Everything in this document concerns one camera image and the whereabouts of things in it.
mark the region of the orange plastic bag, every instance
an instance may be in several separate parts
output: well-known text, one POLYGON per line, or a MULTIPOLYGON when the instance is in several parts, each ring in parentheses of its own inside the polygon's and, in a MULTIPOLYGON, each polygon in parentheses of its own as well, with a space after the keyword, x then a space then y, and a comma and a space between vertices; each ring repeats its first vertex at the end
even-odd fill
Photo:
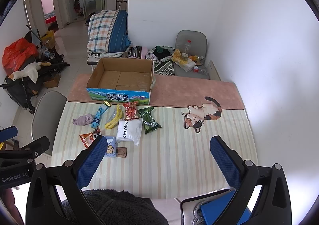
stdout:
POLYGON ((34 44, 29 43, 25 38, 20 38, 4 49, 2 56, 3 69, 7 75, 10 75, 15 71, 19 71, 19 68, 30 56, 37 57, 38 55, 39 53, 34 44))

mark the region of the banana peel toy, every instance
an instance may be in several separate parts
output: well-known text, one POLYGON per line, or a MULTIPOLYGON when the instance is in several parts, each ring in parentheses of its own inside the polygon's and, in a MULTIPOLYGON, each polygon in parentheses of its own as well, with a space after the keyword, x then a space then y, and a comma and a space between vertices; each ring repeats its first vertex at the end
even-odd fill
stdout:
POLYGON ((112 113, 111 117, 106 122, 105 128, 106 129, 114 128, 114 126, 119 122, 119 120, 120 120, 120 118, 122 118, 122 116, 123 116, 123 112, 120 109, 120 106, 117 105, 117 108, 114 110, 114 112, 112 113))

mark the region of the cat tail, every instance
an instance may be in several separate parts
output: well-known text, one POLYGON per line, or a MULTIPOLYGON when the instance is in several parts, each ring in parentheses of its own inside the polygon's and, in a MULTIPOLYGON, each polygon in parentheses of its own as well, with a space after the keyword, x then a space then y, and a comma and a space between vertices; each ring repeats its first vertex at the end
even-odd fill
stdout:
POLYGON ((219 104, 218 101, 216 101, 215 99, 208 97, 208 96, 205 96, 205 100, 215 103, 217 108, 218 108, 218 111, 221 112, 221 105, 219 104))

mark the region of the open cardboard box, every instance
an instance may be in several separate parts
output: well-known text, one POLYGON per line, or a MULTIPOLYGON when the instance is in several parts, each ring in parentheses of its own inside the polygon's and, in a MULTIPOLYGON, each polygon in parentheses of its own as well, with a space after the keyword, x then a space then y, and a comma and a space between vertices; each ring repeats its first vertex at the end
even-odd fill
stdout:
POLYGON ((87 91, 93 100, 149 104, 152 80, 153 60, 102 58, 87 82, 87 91))

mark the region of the white stuffed goose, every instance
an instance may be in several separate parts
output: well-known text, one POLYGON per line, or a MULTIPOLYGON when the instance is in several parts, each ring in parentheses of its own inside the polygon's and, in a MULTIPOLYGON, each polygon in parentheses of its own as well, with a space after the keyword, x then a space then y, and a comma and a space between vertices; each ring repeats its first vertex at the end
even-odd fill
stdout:
POLYGON ((41 63, 34 62, 28 64, 22 71, 15 71, 9 75, 9 78, 13 81, 21 77, 30 77, 30 79, 36 83, 39 77, 38 71, 41 69, 41 66, 50 66, 51 63, 41 63))

